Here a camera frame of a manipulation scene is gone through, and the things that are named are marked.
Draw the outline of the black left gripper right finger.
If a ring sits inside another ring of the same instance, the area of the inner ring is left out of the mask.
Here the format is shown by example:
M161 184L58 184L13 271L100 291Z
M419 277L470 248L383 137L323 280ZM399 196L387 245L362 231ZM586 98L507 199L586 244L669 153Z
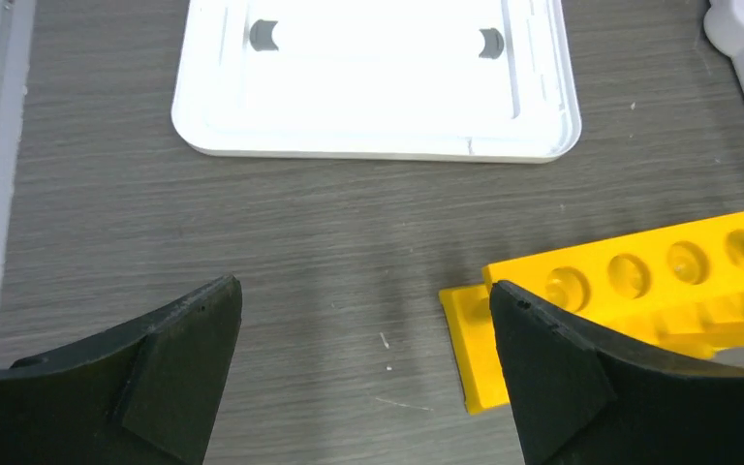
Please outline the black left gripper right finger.
M496 350L528 464L744 464L744 368L680 355L509 282Z

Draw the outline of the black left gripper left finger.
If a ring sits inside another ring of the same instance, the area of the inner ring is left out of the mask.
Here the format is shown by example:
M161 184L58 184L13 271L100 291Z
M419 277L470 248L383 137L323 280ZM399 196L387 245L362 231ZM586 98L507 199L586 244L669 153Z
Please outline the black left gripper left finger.
M0 369L0 464L200 464L241 325L221 276Z

